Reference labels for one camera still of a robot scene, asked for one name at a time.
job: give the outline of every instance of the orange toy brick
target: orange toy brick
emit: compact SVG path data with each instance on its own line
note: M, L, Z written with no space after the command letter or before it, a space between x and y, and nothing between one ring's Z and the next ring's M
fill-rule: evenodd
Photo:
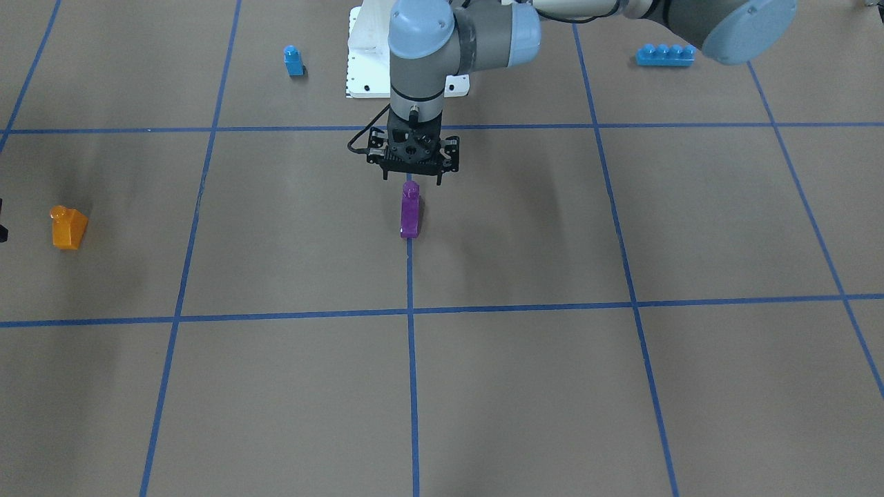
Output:
M89 219L79 210L68 209L62 205L56 205L50 210L50 218L52 218L52 245L65 250L79 248Z

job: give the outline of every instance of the blue grid line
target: blue grid line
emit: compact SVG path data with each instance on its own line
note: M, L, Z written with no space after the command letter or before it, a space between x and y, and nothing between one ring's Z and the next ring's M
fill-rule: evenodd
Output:
M839 302L840 295L804 295L794 297L744 297L735 299L696 299L681 301L644 301L638 307L693 307L711 305L746 305L757 303Z
M596 126L602 129L642 128L642 127L770 127L770 123L604 123Z
M493 130L493 129L622 129L622 128L697 128L697 127L771 127L770 123L551 123L551 124L449 124L446 130ZM778 127L884 127L884 122L817 122L777 123ZM138 133L266 133L306 131L359 131L363 126L210 126L210 127L93 127L93 128L46 128L10 129L13 134L138 134Z
M31 63L31 68L27 71L25 82L22 83L21 90L19 91L19 97L15 100L15 106L12 108L12 115L9 117L9 122L6 123L3 136L0 137L0 152L2 152L6 146L6 140L9 139L12 125L15 124L15 119L19 116L21 104L25 101L25 93L27 93L27 88L31 86L31 79L34 78L34 72L37 70L37 65L40 64L40 57L43 56L43 50L46 48L46 43L49 41L52 27L55 26L55 19L58 17L59 8L61 8L61 0L56 0L55 7L52 8L50 20L46 24L46 31L43 33L43 38L40 40L40 46L37 47L37 53L34 55L34 62Z
M577 46L577 57L580 60L580 69L583 72L583 85L586 87L586 101L590 106L590 115L592 123L598 124L596 116L596 105L592 98L592 86L590 85L590 75L586 70L586 62L583 59L583 47L580 43L580 34L577 32L577 26L572 25L574 32L574 42ZM657 382L654 379L654 371L651 365L651 354L648 352L647 341L644 337L644 326L642 325L642 316L638 308L638 300L636 298L636 287L633 283L632 272L629 269L629 256L626 251L626 243L623 240L623 231L620 224L620 216L617 214L617 201L614 197L613 187L611 184L611 176L607 167L607 158L605 156L605 146L602 143L602 134L598 126L595 127L596 146L598 147L598 159L601 161L602 173L605 176L605 189L607 190L608 200L611 203L611 216L613 218L614 231L617 233L617 241L620 244L620 254L623 262L623 272L626 277L626 285L629 289L629 303L632 308L632 315L636 321L636 330L638 332L638 340L642 348L642 358L644 359L644 372L648 378L648 389L651 393L651 400L654 407L654 416L657 418L657 429L660 436L660 445L663 449L663 456L666 459L667 473L669 476L669 485L672 489L673 497L679 497L678 482L675 479L675 468L672 461L672 454L669 450L669 440L667 437L666 423L663 420L663 410L660 407L659 397L657 395Z
M848 294L848 300L852 301L880 301L884 300L884 294Z
M10 134L133 134L133 133L209 133L211 127L84 127L50 129L12 129Z
M758 94L761 96L761 103L764 104L765 111L767 111L767 117L770 118L771 124L773 125L773 131L776 133L777 141L780 143L782 155L786 159L786 166L789 168L789 173L792 175L792 180L795 183L795 188L798 190L798 196L801 197L801 203L804 205L804 211L807 212L807 218L810 219L811 226L813 227L813 232L817 236L819 248L822 250L823 256L826 258L826 264L828 264L829 271L832 273L832 279L834 280L835 286L838 288L838 294L841 296L842 302L844 304L844 310L847 311L847 315L850 318L850 324L853 325L853 331L857 336L857 340L859 341L859 346L863 349L865 360L868 362L869 369L872 370L872 376L875 380L875 383L878 385L878 391L881 395L881 398L884 399L884 381L881 380L878 366L875 364L874 358L872 357L872 352L869 350L869 346L865 342L865 336L863 335L862 329L860 329L859 327L857 317L853 313L853 307L850 305L850 299L847 298L847 293L844 291L844 285L841 282L841 278L838 276L838 271L834 267L834 261L828 251L826 240L823 238L823 233L819 229L819 224L817 224L816 216L813 215L811 203L807 200L807 195L804 193L804 187L801 186L801 180L798 178L798 172L795 169L795 165L792 163L792 157L789 154L789 149L786 147L786 142L782 138L782 133L780 132L780 128L777 125L776 119L774 119L774 112L771 110L770 103L767 101L767 96L765 95L765 91L761 87L761 80L758 78L758 74L755 72L755 67L752 66L752 62L747 63L747 66L749 66L749 71L752 74L752 79L755 80L755 86L758 89Z
M156 453L156 441L159 437L160 424L163 420L163 407L165 404L166 388L169 385L169 374L171 372L172 357L175 353L175 342L178 338L179 319L181 317L181 309L184 306L184 295L187 291L187 276L190 272L190 262L194 254L194 243L196 241L196 229L200 222L200 204L202 202L202 194L206 188L206 177L209 175L209 167L212 159L212 151L215 147L215 128L218 126L218 120L221 117L221 104L224 101L224 91L227 83L227 73L230 71L230 61L233 55L233 42L236 40L236 28L240 22L240 8L242 0L236 0L236 7L233 11L233 21L230 28L230 38L227 42L227 53L225 55L224 70L221 72L221 82L218 85L217 100L215 102L215 115L212 118L213 131L209 135L209 143L206 146L206 157L202 165L202 176L200 178L200 187L196 194L196 205L194 207L194 220L190 227L190 238L187 242L187 254L184 259L184 269L181 271L181 284L178 294L178 301L175 304L175 321L172 323L169 333L169 347L166 350L165 363L163 365L163 377L160 381L160 390L156 398L156 412L154 413L154 423L150 430L150 442L148 444L148 453L144 461L144 473L141 477L140 497L147 497L148 486L150 484L150 472L153 468L154 454Z
M843 122L843 123L782 123L776 122L777 127L881 127L884 121L869 122Z
M273 131L359 131L362 126L219 126L219 133L264 133Z
M171 316L164 317L103 317L89 319L43 319L38 321L2 321L2 328L43 328L47 326L102 326L102 325L150 325L170 324Z
M422 307L415 309L415 314L461 314L485 312L529 312L547 310L593 310L593 309L628 309L631 302L594 302L594 303L552 303L529 305L478 305L467 307Z
M800 302L840 302L844 297L851 301L880 301L884 294L847 294L841 295L798 295L787 297L742 297L720 299L671 300L671 301L638 301L639 308L654 307L710 307L720 305L756 305L768 303L800 303ZM464 307L415 307L412 310L402 309L366 309L366 310L314 310L302 312L268 312L256 314L201 314L192 316L155 316L155 317L99 317L86 319L45 319L32 321L0 321L0 329L4 328L41 328L47 326L101 326L101 325L149 325L179 323L218 323L223 321L267 321L286 319L322 319L329 317L374 317L374 316L407 316L410 313L418 316L434 314L482 314L492 312L544 312L554 310L602 310L630 309L632 302L586 302L586 303L553 303L524 305L486 305Z
M306 312L268 312L261 314L217 314L182 316L181 323L218 323L221 321L271 321L281 319L320 319L327 317L406 316L407 309L319 310Z
M406 278L408 289L408 384L411 399L411 485L414 497L421 495L421 455L417 415L417 360L415 345L414 243L406 239Z

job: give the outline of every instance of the purple toy brick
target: purple toy brick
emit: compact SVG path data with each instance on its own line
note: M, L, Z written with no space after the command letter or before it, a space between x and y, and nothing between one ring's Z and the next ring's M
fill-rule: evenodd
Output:
M402 217L399 236L417 238L417 220L421 215L421 187L414 181L402 185Z

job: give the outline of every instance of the black cable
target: black cable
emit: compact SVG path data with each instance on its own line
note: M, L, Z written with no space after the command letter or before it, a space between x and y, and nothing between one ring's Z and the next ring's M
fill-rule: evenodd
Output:
M371 129L371 127L374 126L375 123L377 123L377 120L378 120L378 119L381 119L381 117L382 117L384 114L386 114L386 112L389 111L389 110L390 110L390 104L388 103L388 104L384 107L384 109L381 110L380 113L377 114L377 115L375 116L375 118L372 119L371 122L370 122L368 125L366 125L366 126L362 129L362 131L360 131L359 133L357 133L356 136L354 136L353 139L350 140L350 141L347 143L347 150L350 150L351 152L353 152L353 153L355 153L355 154L362 154L362 155L364 155L364 156L367 156L367 155L369 154L369 149L354 149L354 148L353 148L353 144L356 143L356 140L359 140L359 137L360 137L360 136L364 135L365 132L369 131L369 130Z
M617 3L614 4L613 9L611 9L611 11L608 12L607 14L602 14L602 15L600 15L600 16L592 16L592 17L587 18L587 19L566 19L566 18L557 18L557 17L555 17L555 16L551 16L551 15L549 15L549 14L544 14L544 13L541 12L541 11L537 11L537 15L539 15L540 17L542 17L542 18L544 18L544 19L554 20L554 21L556 21L556 22L566 22L566 23L568 23L568 24L586 24L586 23L588 23L588 22L592 22L592 21L594 21L594 20L596 20L596 19L609 18L609 17L613 16L613 15L616 14L617 11L620 9L620 2L621 2L621 0L617 0Z

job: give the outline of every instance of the blue block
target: blue block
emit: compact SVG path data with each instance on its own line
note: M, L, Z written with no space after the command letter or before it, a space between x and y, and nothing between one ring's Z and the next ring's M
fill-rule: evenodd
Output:
M636 52L636 64L663 67L690 67L694 63L695 54L697 54L697 49L693 45L688 45L685 48L682 48L679 45L673 45L672 48L670 48L666 45L654 47L648 43Z
M285 54L283 61L286 63L288 75L303 76L304 64L301 62L301 53L298 49L294 45L289 45L283 50L283 53Z

